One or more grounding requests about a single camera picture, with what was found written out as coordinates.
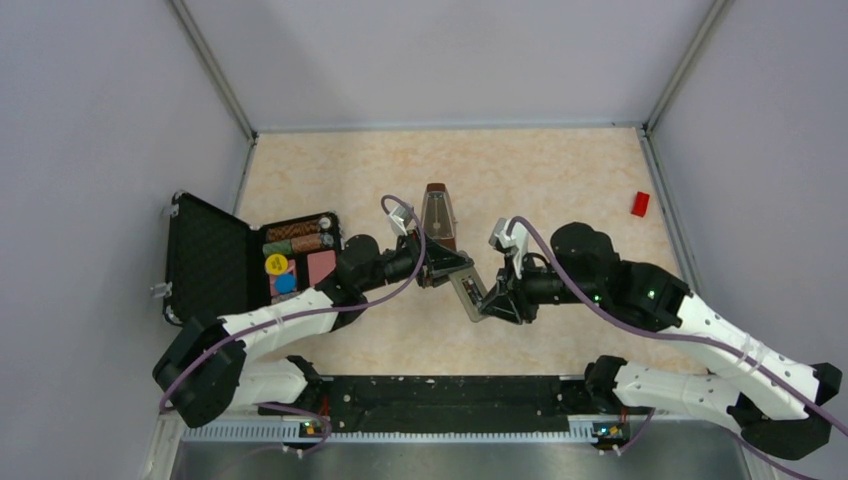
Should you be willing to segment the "white remote control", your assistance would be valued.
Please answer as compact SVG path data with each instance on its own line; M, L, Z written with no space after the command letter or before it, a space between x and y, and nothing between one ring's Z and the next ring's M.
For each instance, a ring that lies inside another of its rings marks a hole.
M488 290L475 266L470 266L448 275L460 303L472 323L479 323L487 318L481 312L483 300Z

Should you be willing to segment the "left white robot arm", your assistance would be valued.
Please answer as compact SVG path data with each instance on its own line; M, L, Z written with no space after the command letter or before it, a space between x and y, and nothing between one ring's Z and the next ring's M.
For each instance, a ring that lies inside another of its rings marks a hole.
M382 251L368 235L350 238L335 269L315 286L274 305L224 316L209 312L184 322L152 376L162 389L161 412L177 412L201 427L226 410L267 402L308 413L319 404L320 386L302 361L260 367L256 360L295 341L330 333L377 306L366 294L391 284L436 288L451 274L473 266L471 257L412 231Z

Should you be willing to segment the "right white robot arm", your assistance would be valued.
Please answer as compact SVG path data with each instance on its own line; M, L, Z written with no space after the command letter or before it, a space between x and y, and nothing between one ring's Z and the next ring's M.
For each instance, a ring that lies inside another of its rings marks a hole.
M500 219L490 237L503 257L481 302L485 316L522 325L543 305L581 304L631 334L662 341L697 360L700 374L675 374L604 355L584 374L596 410L665 410L718 425L754 449L799 460L845 425L825 410L842 373L794 361L741 330L667 270L627 261L610 237L572 222L536 251L538 232L524 219Z

